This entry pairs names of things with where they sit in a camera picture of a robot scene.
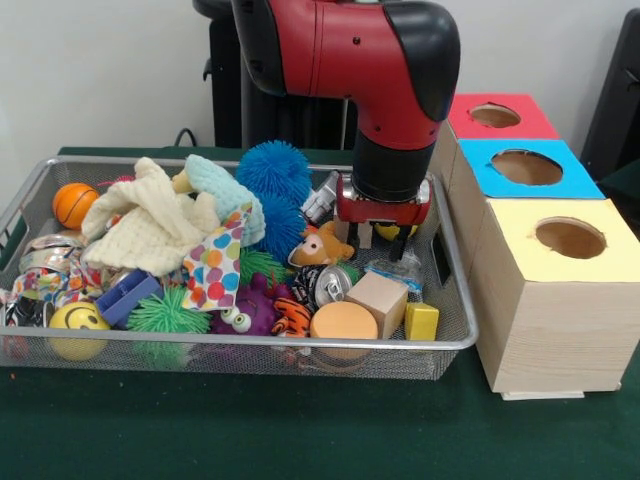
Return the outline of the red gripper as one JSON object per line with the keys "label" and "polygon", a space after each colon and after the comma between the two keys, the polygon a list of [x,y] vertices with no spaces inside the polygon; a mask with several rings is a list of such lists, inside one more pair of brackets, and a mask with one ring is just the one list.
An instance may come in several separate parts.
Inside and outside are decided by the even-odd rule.
{"label": "red gripper", "polygon": [[408,202],[382,202],[365,197],[352,185],[350,174],[340,174],[336,185],[336,214],[338,218],[347,222],[347,241],[351,247],[358,247],[359,224],[387,223],[399,227],[412,226],[407,236],[401,261],[404,263],[418,263],[419,257],[415,253],[413,237],[420,225],[427,217],[431,205],[431,183],[424,178],[420,184],[417,196]]}

